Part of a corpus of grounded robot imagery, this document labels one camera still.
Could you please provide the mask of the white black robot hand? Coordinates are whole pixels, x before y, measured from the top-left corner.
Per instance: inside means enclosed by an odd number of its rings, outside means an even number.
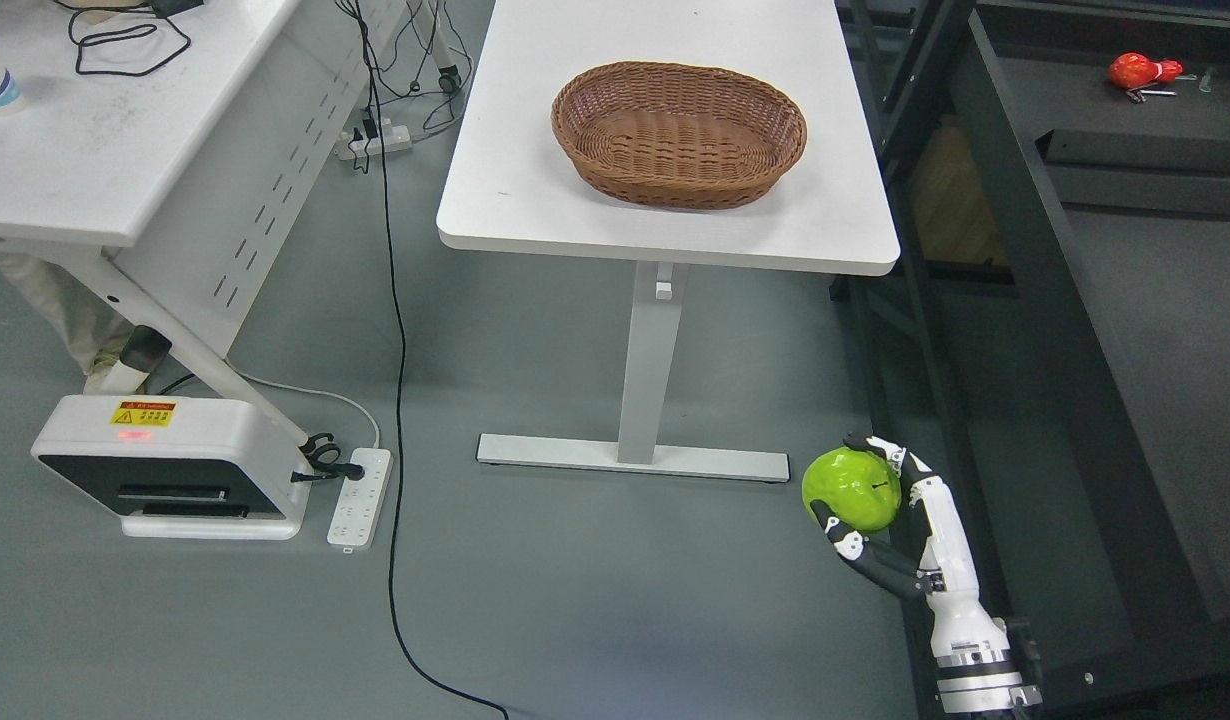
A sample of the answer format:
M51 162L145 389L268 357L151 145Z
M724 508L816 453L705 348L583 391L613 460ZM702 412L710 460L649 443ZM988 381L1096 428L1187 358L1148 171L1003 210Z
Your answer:
M922 556L908 559L875 534L865 534L836 518L825 502L813 501L811 518L819 524L836 555L862 577L900 599L925 599L934 615L931 652L935 658L958 647L1004 650L1005 631L980 603L979 575L950 487L909 448L876 436L847 437L844 446L883 457L900 479L900 503L925 511L929 537Z

